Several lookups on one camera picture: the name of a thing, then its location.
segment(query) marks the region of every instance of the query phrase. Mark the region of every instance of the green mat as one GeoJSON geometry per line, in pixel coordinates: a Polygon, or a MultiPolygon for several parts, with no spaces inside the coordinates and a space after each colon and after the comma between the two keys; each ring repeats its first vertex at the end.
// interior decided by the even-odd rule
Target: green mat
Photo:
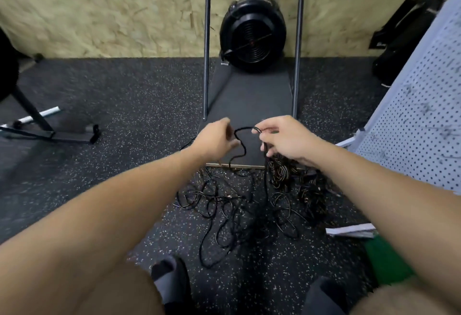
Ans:
{"type": "Polygon", "coordinates": [[[379,285],[390,285],[404,281],[414,275],[409,265],[380,236],[365,243],[379,285]]]}

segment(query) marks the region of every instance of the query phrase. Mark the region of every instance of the hand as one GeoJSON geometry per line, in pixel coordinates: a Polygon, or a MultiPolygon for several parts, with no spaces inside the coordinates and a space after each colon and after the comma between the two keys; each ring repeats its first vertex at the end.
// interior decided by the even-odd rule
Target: hand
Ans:
{"type": "Polygon", "coordinates": [[[209,123],[197,135],[191,147],[195,148],[205,161],[217,161],[230,150],[240,145],[237,139],[231,139],[234,130],[231,121],[226,117],[209,123]]]}
{"type": "MultiPolygon", "coordinates": [[[[259,122],[255,127],[262,131],[260,139],[272,146],[267,152],[268,157],[280,153],[292,160],[312,165],[318,147],[326,143],[291,116],[273,117],[259,122]]],[[[261,145],[261,151],[264,151],[264,144],[261,145]]]]}

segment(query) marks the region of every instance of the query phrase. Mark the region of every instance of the plywood wall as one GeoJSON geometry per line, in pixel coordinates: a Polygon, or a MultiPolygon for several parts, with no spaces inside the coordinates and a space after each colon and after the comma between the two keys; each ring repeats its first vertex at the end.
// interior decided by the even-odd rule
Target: plywood wall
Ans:
{"type": "MultiPolygon", "coordinates": [[[[212,0],[211,54],[233,0],[212,0]]],[[[277,0],[293,55],[297,0],[277,0]]],[[[304,56],[361,56],[403,0],[306,0],[304,56]]],[[[0,25],[16,48],[46,57],[203,56],[204,0],[0,0],[0,25]]]]}

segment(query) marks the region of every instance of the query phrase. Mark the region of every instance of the person's left hand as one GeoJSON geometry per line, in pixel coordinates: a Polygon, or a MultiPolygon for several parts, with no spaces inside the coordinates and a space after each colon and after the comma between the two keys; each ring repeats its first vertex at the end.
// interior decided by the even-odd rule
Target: person's left hand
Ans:
{"type": "Polygon", "coordinates": [[[195,148],[205,161],[217,161],[230,150],[240,145],[240,141],[232,139],[233,129],[231,121],[226,117],[222,120],[209,123],[197,135],[191,147],[195,148]]]}

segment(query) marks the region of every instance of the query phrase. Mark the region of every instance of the pegboard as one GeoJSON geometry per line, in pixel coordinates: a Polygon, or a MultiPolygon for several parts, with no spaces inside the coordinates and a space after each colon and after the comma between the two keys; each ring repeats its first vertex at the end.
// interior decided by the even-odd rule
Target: pegboard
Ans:
{"type": "Polygon", "coordinates": [[[350,151],[461,192],[461,0],[448,0],[350,151]]]}

